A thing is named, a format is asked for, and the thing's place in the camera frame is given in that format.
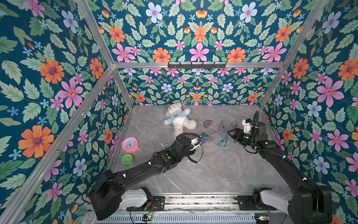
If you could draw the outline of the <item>teal protractor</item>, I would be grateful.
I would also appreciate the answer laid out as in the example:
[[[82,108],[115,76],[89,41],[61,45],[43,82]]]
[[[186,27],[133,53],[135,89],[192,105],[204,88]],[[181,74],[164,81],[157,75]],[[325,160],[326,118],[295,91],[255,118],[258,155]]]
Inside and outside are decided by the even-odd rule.
[[[203,141],[210,141],[211,140],[211,136],[209,134],[207,134],[206,132],[201,133],[201,138],[202,138]]]

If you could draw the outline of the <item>purple wide triangle ruler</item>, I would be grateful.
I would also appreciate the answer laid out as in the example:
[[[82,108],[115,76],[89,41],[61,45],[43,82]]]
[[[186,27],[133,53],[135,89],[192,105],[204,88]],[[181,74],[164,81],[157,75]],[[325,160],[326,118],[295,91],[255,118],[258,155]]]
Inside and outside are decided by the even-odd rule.
[[[234,122],[232,122],[230,125],[231,125],[231,127],[232,127],[233,129],[235,129],[235,128],[237,128],[237,127],[239,126],[239,122],[238,122],[238,121],[234,121]]]

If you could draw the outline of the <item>purple protractor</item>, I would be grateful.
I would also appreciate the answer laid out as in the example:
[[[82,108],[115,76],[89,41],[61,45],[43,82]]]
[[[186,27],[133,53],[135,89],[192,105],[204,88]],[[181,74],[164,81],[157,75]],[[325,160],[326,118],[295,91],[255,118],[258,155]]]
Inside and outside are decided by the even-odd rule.
[[[203,127],[204,127],[205,129],[207,129],[207,128],[209,128],[212,124],[213,124],[213,120],[207,119],[207,120],[205,120],[205,121],[203,122]]]

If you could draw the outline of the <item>teal triangle ruler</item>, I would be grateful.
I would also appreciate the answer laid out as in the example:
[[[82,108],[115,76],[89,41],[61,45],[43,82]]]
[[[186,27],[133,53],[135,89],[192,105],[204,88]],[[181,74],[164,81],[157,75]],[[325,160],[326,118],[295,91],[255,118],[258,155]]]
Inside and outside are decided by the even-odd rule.
[[[220,147],[225,148],[226,145],[227,145],[227,140],[228,140],[228,136],[226,136],[226,137],[224,137],[223,139],[221,139],[221,140],[217,143],[217,145],[220,146]]]

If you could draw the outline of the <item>purple narrow triangle ruler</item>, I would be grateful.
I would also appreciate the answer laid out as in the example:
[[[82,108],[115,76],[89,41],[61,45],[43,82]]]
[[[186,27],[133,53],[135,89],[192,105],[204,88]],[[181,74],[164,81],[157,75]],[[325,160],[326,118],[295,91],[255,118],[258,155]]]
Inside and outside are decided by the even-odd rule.
[[[219,124],[219,127],[218,127],[218,131],[221,131],[223,133],[226,132],[226,127],[225,127],[225,124],[224,124],[224,121],[222,120]]]

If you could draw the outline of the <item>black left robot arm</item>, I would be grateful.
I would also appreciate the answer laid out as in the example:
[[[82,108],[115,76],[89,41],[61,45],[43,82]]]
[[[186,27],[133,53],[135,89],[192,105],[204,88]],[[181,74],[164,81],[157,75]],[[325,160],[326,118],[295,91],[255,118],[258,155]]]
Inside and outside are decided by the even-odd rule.
[[[138,166],[116,173],[110,169],[103,172],[89,191],[97,219],[101,221],[114,214],[129,187],[175,168],[185,157],[197,163],[190,156],[202,142],[201,136],[195,133],[183,133],[175,138],[171,146],[154,152],[148,161]]]

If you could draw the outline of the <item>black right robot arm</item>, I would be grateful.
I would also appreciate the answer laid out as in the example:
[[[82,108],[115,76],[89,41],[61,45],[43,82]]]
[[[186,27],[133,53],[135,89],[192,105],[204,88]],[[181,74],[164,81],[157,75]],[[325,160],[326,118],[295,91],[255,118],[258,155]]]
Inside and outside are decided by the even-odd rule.
[[[235,142],[251,147],[272,165],[289,186],[292,196],[271,188],[256,188],[251,203],[256,208],[273,207],[284,212],[295,224],[329,224],[332,217],[332,194],[305,175],[282,151],[280,145],[268,139],[265,123],[259,121],[256,111],[253,119],[244,119],[243,128],[227,132]]]

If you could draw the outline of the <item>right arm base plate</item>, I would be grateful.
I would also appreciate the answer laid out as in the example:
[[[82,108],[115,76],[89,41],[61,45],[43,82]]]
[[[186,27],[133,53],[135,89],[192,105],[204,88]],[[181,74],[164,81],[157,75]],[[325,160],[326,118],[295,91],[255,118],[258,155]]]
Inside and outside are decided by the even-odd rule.
[[[238,202],[241,211],[276,211],[277,209],[267,205],[254,205],[252,196],[236,196],[234,198]]]

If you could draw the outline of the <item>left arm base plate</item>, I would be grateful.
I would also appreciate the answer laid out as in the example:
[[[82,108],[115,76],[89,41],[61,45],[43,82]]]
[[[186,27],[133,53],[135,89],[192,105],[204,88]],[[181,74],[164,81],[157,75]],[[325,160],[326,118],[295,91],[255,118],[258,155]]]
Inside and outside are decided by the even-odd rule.
[[[153,199],[148,199],[141,207],[129,207],[126,211],[164,211],[165,199],[164,196],[154,196]]]

